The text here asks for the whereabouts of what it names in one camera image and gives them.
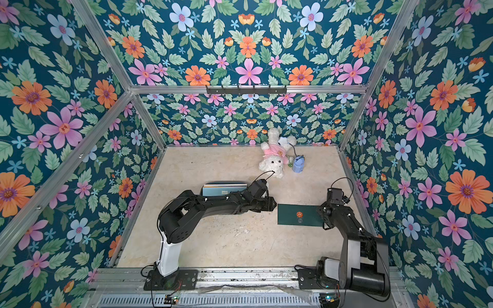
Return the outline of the dark green envelope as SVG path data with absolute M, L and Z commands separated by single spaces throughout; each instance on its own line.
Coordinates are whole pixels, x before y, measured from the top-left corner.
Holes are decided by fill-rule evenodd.
M 323 227 L 324 222 L 317 213 L 316 205 L 279 204 L 277 224 L 305 227 Z

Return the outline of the light blue envelope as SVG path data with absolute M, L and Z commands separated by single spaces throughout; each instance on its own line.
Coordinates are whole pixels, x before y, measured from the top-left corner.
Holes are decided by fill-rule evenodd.
M 247 184 L 241 185 L 217 185 L 204 186 L 202 188 L 202 196 L 223 196 L 233 192 L 243 191 L 247 188 Z

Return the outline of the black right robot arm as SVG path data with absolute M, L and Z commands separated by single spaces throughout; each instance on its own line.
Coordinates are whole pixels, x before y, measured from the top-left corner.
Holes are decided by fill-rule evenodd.
M 343 290 L 384 301 L 390 297 L 388 245 L 364 229 L 348 202 L 341 189 L 330 187 L 326 202 L 317 209 L 323 229 L 335 228 L 343 237 L 339 260 L 323 257 L 318 261 L 318 279 L 337 280 Z

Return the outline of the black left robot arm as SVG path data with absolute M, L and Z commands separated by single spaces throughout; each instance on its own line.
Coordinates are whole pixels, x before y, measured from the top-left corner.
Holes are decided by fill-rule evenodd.
M 193 233 L 200 221 L 210 216 L 242 215 L 247 212 L 272 212 L 277 202 L 270 196 L 268 182 L 256 180 L 241 191 L 220 196 L 197 195 L 185 190 L 171 200 L 156 221 L 161 236 L 159 258 L 154 271 L 163 279 L 178 272 L 182 243 Z

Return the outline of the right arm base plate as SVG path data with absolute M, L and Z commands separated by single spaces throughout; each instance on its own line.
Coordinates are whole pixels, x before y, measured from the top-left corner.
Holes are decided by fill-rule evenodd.
M 338 281 L 318 273 L 315 267 L 296 265 L 299 288 L 301 290 L 335 290 Z

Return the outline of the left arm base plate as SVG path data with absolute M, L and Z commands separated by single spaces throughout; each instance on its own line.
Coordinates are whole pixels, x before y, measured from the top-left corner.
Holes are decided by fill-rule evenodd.
M 178 269 L 175 273 L 162 276 L 158 270 L 150 270 L 146 276 L 145 291 L 189 291 L 198 281 L 198 270 Z

